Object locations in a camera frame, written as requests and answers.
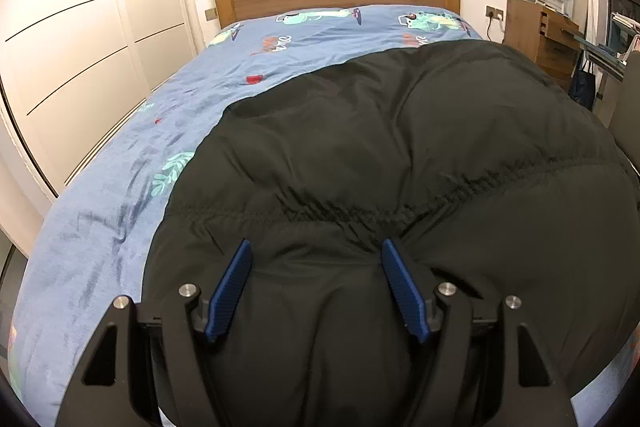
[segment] wooden nightstand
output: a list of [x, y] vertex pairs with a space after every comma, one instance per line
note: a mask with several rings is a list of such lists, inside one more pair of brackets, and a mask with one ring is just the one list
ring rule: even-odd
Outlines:
[[578, 59], [578, 25], [547, 8], [523, 0], [507, 0], [504, 44], [527, 55], [556, 83], [568, 90]]

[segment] power cord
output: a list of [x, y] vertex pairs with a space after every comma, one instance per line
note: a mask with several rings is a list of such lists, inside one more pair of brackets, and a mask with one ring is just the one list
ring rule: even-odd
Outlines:
[[486, 38], [489, 39], [490, 42], [493, 42], [491, 40], [491, 37], [489, 36], [489, 30], [491, 29], [491, 23], [494, 21], [494, 12], [489, 12], [489, 26], [486, 29]]

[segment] black jacket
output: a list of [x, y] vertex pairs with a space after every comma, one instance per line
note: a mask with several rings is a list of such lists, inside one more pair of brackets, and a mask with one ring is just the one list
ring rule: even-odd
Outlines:
[[143, 299], [205, 282], [249, 239], [228, 337], [203, 350], [234, 427], [390, 426], [414, 361], [380, 264], [394, 233], [439, 273], [520, 296], [573, 394], [640, 320], [639, 196], [607, 130], [518, 52], [389, 50], [225, 111], [175, 185]]

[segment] metal screw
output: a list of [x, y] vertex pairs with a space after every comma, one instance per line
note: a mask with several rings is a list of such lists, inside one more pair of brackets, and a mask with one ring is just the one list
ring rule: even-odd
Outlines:
[[507, 306], [512, 310], [517, 310], [520, 306], [522, 306], [522, 300], [520, 299], [520, 297], [516, 297], [515, 295], [509, 295], [504, 300], [504, 303], [507, 304]]
[[191, 297], [193, 295], [196, 295], [197, 291], [198, 291], [198, 287], [196, 285], [187, 283], [180, 286], [178, 293], [183, 297]]
[[458, 288], [452, 282], [442, 282], [438, 285], [438, 291], [444, 296], [450, 297], [458, 291]]
[[113, 299], [113, 307], [119, 310], [123, 310], [129, 306], [129, 297], [126, 295], [120, 295]]

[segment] bed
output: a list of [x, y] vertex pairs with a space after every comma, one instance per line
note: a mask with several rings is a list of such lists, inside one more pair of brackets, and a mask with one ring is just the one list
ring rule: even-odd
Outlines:
[[[10, 376], [43, 427], [54, 425], [74, 366], [114, 296], [140, 299], [172, 187], [226, 107], [361, 55], [481, 38], [459, 16], [460, 0], [216, 1], [222, 31], [142, 104], [40, 232], [15, 309]], [[594, 425], [613, 402], [634, 349], [631, 338], [574, 397], [581, 426]]]

